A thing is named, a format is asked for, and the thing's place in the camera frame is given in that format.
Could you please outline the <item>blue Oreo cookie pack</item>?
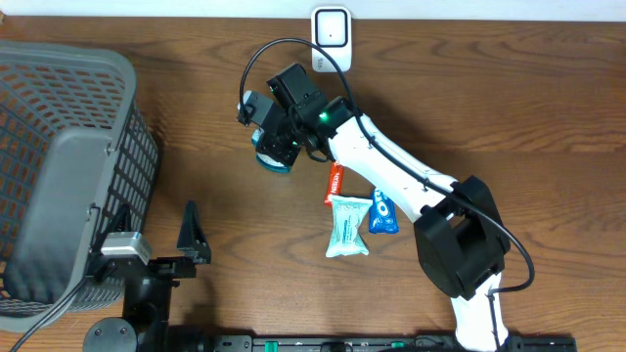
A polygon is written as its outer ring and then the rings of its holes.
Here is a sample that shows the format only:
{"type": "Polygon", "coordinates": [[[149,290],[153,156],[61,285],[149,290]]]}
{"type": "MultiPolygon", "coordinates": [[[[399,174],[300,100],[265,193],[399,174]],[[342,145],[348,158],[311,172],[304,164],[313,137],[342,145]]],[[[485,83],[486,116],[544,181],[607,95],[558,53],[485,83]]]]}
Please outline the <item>blue Oreo cookie pack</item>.
{"type": "Polygon", "coordinates": [[[372,191],[373,205],[369,212],[369,230],[372,234],[396,234],[399,231],[395,204],[380,189],[372,191]]]}

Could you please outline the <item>red Nescafe coffee stick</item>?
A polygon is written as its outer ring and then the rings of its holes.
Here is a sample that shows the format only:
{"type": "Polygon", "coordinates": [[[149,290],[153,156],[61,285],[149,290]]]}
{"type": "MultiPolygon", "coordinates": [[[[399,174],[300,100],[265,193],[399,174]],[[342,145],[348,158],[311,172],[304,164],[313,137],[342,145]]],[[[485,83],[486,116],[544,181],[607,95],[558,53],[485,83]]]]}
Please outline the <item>red Nescafe coffee stick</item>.
{"type": "Polygon", "coordinates": [[[332,196],[336,196],[340,193],[342,180],[343,180],[344,167],[337,163],[333,162],[331,165],[331,169],[329,172],[328,178],[328,186],[324,198],[324,205],[327,207],[332,206],[332,196]]]}

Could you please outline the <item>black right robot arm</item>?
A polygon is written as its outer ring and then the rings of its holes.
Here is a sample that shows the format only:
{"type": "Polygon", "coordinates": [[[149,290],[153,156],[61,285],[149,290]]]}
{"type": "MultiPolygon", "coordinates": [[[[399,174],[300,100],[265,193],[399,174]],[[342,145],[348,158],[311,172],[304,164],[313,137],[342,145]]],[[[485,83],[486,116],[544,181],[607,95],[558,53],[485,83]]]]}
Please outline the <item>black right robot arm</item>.
{"type": "Polygon", "coordinates": [[[455,337],[469,351],[495,351],[506,342],[499,299],[507,229],[488,187],[427,167],[385,137],[344,98],[329,100],[294,64],[268,82],[270,96],[241,96],[247,123],[256,124],[256,149],[292,166],[301,149],[358,173],[412,221],[420,266],[451,299],[455,337]]]}

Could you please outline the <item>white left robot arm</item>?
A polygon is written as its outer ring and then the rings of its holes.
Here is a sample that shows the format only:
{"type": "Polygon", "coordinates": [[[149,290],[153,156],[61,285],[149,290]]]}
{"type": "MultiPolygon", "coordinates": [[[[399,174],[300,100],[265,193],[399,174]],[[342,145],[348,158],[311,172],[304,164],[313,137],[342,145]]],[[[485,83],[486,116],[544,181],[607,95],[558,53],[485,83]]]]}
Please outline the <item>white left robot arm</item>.
{"type": "Polygon", "coordinates": [[[86,278],[123,283],[119,318],[106,318],[87,332],[85,351],[189,351],[214,349],[214,339],[201,328],[169,324],[172,290],[193,279],[199,265],[211,262],[211,249],[201,228],[198,208],[187,202],[176,247],[180,256],[151,257],[145,237],[131,229],[130,205],[123,204],[96,237],[86,278]]]}

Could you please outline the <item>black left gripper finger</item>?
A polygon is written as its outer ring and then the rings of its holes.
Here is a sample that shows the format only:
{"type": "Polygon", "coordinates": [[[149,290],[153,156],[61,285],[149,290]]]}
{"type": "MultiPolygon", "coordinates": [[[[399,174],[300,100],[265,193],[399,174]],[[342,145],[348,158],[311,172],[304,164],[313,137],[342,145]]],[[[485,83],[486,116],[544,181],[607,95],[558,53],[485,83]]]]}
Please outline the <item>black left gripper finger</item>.
{"type": "Polygon", "coordinates": [[[132,230],[132,213],[130,205],[123,203],[105,229],[96,237],[95,244],[103,244],[107,235],[116,232],[130,232],[132,230]]]}
{"type": "Polygon", "coordinates": [[[185,207],[177,249],[194,262],[211,261],[211,249],[201,227],[197,205],[192,200],[185,207]]]}

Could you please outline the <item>mint green wipes pack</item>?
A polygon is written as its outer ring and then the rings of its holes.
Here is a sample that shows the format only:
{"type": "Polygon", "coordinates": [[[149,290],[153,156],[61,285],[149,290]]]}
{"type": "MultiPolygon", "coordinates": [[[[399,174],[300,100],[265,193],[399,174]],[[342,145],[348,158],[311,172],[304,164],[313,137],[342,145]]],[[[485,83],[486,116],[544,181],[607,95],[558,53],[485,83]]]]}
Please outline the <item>mint green wipes pack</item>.
{"type": "Polygon", "coordinates": [[[359,228],[373,205],[368,198],[331,196],[334,226],[326,251],[327,258],[368,255],[369,249],[359,228]]]}

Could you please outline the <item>teal mouthwash bottle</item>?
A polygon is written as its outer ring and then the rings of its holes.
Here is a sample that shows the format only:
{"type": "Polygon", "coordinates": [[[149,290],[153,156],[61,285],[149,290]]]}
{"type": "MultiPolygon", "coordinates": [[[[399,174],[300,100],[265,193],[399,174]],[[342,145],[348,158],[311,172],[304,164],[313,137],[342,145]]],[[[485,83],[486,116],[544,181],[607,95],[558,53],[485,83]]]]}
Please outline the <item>teal mouthwash bottle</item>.
{"type": "MultiPolygon", "coordinates": [[[[260,140],[261,135],[262,135],[261,129],[256,129],[253,132],[251,136],[251,142],[255,147],[257,147],[257,144],[260,140]]],[[[267,154],[256,153],[256,160],[261,166],[263,166],[264,168],[272,172],[289,173],[291,171],[291,168],[289,166],[284,165],[280,163],[279,161],[274,160],[267,154]]]]}

